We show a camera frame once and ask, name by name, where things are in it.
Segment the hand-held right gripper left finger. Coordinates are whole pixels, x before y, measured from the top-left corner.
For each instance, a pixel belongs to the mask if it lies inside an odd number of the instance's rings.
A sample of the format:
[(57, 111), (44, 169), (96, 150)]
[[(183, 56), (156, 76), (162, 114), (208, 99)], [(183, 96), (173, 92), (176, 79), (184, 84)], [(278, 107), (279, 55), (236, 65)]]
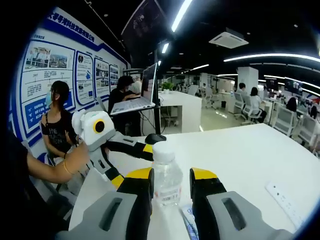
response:
[(115, 192), (108, 192), (84, 213), (80, 224), (60, 231), (58, 240), (145, 240), (154, 196), (154, 169), (130, 172)]

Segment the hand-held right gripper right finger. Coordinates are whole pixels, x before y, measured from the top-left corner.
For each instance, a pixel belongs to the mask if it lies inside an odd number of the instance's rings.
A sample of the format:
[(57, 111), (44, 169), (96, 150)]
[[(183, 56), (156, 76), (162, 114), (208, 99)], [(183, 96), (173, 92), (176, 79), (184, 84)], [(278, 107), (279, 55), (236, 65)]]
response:
[(201, 240), (291, 240), (292, 233), (274, 229), (262, 212), (235, 191), (227, 191), (218, 176), (205, 169), (189, 170), (190, 197)]

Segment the person's left hand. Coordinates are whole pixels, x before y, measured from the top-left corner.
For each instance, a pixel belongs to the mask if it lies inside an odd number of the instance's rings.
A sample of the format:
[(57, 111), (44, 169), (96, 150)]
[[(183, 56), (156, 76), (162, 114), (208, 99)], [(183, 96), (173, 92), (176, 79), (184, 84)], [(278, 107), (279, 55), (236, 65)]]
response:
[(80, 171), (90, 161), (88, 146), (83, 141), (79, 146), (74, 148), (71, 153), (68, 153), (64, 166), (69, 173), (75, 174)]

